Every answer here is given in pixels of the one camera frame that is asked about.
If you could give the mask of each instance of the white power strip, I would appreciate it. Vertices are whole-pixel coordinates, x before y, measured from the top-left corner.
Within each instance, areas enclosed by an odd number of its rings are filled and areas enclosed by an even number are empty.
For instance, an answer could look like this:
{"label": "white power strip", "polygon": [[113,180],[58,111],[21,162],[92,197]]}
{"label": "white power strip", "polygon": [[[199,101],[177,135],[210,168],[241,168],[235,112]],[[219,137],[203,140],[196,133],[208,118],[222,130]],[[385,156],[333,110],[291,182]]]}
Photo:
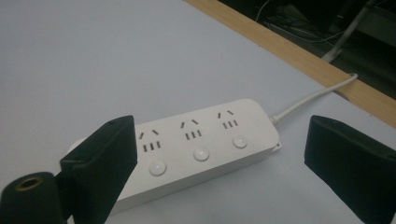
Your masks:
{"label": "white power strip", "polygon": [[139,124],[135,134],[138,164],[112,214],[262,161],[280,148],[268,116],[247,99]]}

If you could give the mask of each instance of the white cable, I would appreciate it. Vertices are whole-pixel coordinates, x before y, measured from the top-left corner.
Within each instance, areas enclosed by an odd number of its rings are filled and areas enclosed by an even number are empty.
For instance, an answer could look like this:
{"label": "white cable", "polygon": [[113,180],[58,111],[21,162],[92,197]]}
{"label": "white cable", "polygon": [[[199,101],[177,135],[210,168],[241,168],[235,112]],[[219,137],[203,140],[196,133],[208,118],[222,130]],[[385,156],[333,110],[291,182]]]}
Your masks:
{"label": "white cable", "polygon": [[279,123],[279,121],[281,119],[285,118],[289,113],[291,113],[293,110],[297,109],[298,107],[306,104],[307,102],[309,102],[309,101],[311,101],[311,100],[313,100],[313,99],[315,99],[315,98],[317,98],[317,97],[319,97],[321,95],[327,94],[327,93],[329,93],[331,91],[335,91],[335,90],[337,90],[337,89],[349,84],[350,82],[352,82],[356,78],[358,78],[358,75],[357,74],[353,74],[352,77],[350,77],[349,79],[347,79],[347,80],[345,80],[343,82],[340,82],[338,84],[330,86],[329,88],[323,89],[321,91],[316,91],[316,92],[306,96],[303,100],[301,100],[301,101],[295,103],[294,105],[290,106],[289,108],[287,108],[283,112],[281,112],[281,113],[279,113],[277,115],[273,115],[270,118],[270,120],[273,122],[274,125],[276,125],[276,124]]}
{"label": "white cable", "polygon": [[264,5],[262,5],[262,7],[261,7],[260,10],[259,10],[259,13],[257,13],[256,21],[259,20],[260,14],[262,13],[262,9],[263,9],[265,6],[267,6],[267,4],[268,4],[269,2],[270,2],[270,0],[267,0],[267,1],[264,3]]}

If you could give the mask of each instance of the white table surface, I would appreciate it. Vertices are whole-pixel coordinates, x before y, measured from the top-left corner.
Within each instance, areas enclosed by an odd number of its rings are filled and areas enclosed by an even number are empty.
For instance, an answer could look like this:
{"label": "white table surface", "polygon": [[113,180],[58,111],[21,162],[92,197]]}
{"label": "white table surface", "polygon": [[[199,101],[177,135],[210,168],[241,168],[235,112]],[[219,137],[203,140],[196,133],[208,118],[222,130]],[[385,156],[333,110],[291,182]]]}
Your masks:
{"label": "white table surface", "polygon": [[[322,87],[177,0],[0,1],[0,189],[60,172],[72,143],[123,115],[136,123],[242,98],[268,114]],[[396,148],[396,131],[331,93],[277,126],[267,160],[107,223],[361,223],[304,165],[312,115]]]}

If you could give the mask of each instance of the power cord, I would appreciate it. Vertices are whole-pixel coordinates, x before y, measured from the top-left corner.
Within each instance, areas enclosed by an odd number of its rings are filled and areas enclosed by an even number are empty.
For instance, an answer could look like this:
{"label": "power cord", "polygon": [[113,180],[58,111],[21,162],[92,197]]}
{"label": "power cord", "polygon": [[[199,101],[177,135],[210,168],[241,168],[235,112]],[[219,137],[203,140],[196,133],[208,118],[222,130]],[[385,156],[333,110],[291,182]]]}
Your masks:
{"label": "power cord", "polygon": [[335,84],[333,86],[330,86],[329,88],[325,88],[321,91],[316,91],[314,93],[311,93],[310,95],[306,96],[303,100],[295,103],[294,105],[291,105],[289,108],[285,109],[283,112],[277,114],[277,115],[273,115],[270,120],[273,122],[274,125],[277,125],[281,119],[285,118],[289,113],[291,113],[292,111],[294,111],[295,109],[297,109],[298,107],[308,103],[309,101],[318,98],[321,95],[327,94],[331,91],[335,91],[347,84],[349,84],[350,82],[352,82],[353,80],[355,80],[356,78],[358,78],[357,74],[351,74],[353,75],[352,77],[348,78],[347,80],[340,82],[338,84]]}

